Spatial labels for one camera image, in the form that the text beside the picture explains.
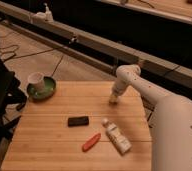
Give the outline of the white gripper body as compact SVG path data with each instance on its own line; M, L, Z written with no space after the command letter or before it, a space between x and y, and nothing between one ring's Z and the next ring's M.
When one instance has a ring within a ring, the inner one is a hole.
M121 96L127 89L128 84L120 79L116 79L113 87L112 87L112 93L111 95L115 95L117 97Z

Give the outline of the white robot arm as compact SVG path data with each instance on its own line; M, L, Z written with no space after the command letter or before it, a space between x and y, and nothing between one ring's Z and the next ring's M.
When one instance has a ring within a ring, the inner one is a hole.
M192 100L140 76L138 65L116 70L111 102L129 86L154 106L151 171L192 171Z

